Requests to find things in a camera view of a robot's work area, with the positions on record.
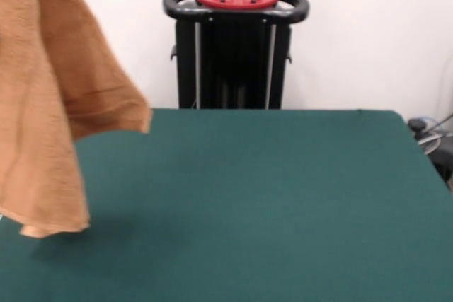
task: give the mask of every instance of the table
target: table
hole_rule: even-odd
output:
[[[92,215],[0,223],[2,302],[453,301],[452,196],[374,111],[157,110],[78,144]]]

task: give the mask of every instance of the towel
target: towel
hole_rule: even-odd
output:
[[[23,235],[88,228],[74,141],[150,119],[84,0],[0,0],[0,214]]]

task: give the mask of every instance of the orange towel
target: orange towel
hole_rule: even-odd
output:
[[[0,0],[0,213],[23,235],[87,228],[73,140],[150,119],[84,0]]]

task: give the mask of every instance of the white wall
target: white wall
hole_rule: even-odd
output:
[[[155,107],[177,106],[174,22],[161,0],[87,0]],[[310,0],[294,27],[285,108],[453,111],[453,0]]]

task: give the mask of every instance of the black handle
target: black handle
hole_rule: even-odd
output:
[[[265,8],[262,10],[224,10],[208,8],[201,4],[180,4],[185,0],[164,0],[165,13],[183,21],[265,21],[270,24],[294,24],[304,21],[309,14],[310,4],[307,0],[280,0],[294,8]]]

